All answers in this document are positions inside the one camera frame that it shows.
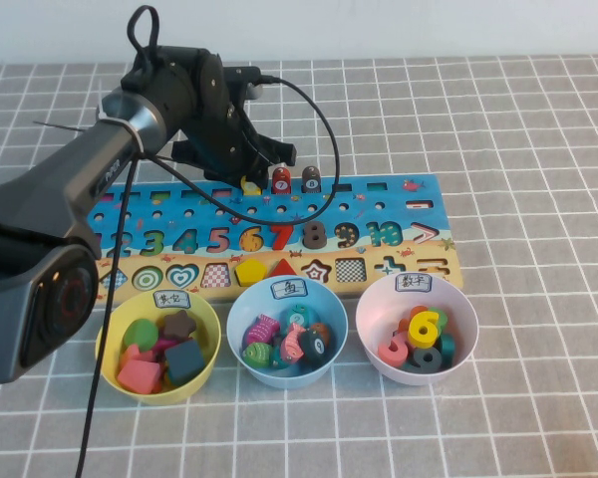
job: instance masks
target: dark blue square block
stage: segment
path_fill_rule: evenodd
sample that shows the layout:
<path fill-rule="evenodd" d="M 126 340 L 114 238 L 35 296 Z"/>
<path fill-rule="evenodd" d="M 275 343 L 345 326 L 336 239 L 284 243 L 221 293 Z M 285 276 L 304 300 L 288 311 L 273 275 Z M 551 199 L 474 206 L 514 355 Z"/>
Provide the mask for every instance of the dark blue square block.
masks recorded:
<path fill-rule="evenodd" d="M 175 386 L 184 385 L 198 376 L 206 363 L 201 349 L 195 340 L 182 342 L 178 346 L 166 349 L 168 379 Z"/>

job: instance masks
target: pink bowl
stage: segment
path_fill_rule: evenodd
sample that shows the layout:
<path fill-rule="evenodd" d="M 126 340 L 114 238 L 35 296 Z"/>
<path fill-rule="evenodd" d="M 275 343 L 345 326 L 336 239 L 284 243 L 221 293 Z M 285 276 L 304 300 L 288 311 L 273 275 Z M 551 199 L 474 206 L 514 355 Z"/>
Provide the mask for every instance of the pink bowl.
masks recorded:
<path fill-rule="evenodd" d="M 438 307 L 448 314 L 445 332 L 452 334 L 453 366 L 437 373 L 418 374 L 394 368 L 377 356 L 379 344 L 389 344 L 399 320 L 415 306 Z M 467 297 L 444 279 L 405 272 L 375 282 L 357 306 L 357 331 L 372 365 L 383 375 L 406 385 L 425 385 L 448 376 L 471 355 L 478 341 L 478 318 Z"/>

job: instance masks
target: blue puzzle board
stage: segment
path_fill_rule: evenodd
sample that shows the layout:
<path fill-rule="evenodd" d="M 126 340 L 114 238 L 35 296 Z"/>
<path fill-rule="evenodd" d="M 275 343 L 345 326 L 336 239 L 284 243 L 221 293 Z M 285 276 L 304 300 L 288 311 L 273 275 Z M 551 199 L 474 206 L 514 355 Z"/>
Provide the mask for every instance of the blue puzzle board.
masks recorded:
<path fill-rule="evenodd" d="M 289 194 L 244 195 L 224 183 L 197 185 L 230 208 L 260 219 L 288 221 L 321 207 L 332 190 L 324 177 L 319 193 L 302 193 L 292 179 Z M 101 237 L 98 262 L 104 301 L 123 187 L 113 186 L 90 216 Z M 180 183 L 133 188 L 116 300 L 163 287 L 230 300 L 244 287 L 234 268 L 256 259 L 269 272 L 286 259 L 300 276 L 323 282 L 344 295 L 359 295 L 386 274 L 421 271 L 461 287 L 462 279 L 437 179 L 432 174 L 343 176 L 331 207 L 317 221 L 326 241 L 319 249 L 304 243 L 304 225 L 294 226 L 286 244 L 273 250 L 279 234 L 224 213 Z"/>

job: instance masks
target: yellow bowl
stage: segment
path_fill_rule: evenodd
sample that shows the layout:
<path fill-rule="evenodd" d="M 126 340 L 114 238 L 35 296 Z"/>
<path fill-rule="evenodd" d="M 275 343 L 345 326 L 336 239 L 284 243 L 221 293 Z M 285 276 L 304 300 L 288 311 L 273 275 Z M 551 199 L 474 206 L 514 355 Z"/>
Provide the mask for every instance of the yellow bowl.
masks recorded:
<path fill-rule="evenodd" d="M 133 393 L 118 383 L 118 361 L 123 349 L 123 337 L 129 325 L 136 319 L 149 319 L 160 325 L 161 319 L 185 309 L 197 322 L 197 330 L 192 336 L 199 343 L 206 367 L 190 382 L 172 389 L 164 388 L 162 393 L 143 395 Z M 96 357 L 100 346 L 102 329 L 96 340 Z M 208 380 L 217 359 L 221 343 L 221 324 L 217 313 L 206 301 L 196 294 L 186 291 L 144 292 L 128 299 L 111 314 L 111 324 L 102 362 L 102 375 L 121 393 L 148 405 L 172 405 L 186 400 L 196 393 Z"/>

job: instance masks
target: table surface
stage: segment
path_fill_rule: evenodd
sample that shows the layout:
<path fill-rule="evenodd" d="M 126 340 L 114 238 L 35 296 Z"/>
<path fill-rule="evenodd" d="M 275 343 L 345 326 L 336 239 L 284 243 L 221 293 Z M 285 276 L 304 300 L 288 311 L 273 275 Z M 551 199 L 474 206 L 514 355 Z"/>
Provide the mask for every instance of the table surface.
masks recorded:
<path fill-rule="evenodd" d="M 326 376 L 267 388 L 227 344 L 188 403 L 138 406 L 103 383 L 85 475 L 598 476 L 598 57 L 260 62 L 303 86 L 344 174 L 433 172 L 480 321 L 473 358 L 434 386 L 383 379 L 355 331 Z M 0 66 L 0 183 L 88 125 L 128 65 Z M 288 90 L 259 131 L 332 174 L 329 140 Z M 198 171 L 182 168 L 193 178 Z M 138 181 L 170 181 L 142 164 Z M 229 306 L 218 306 L 225 321 Z M 89 322 L 0 386 L 0 477 L 72 476 L 94 366 Z"/>

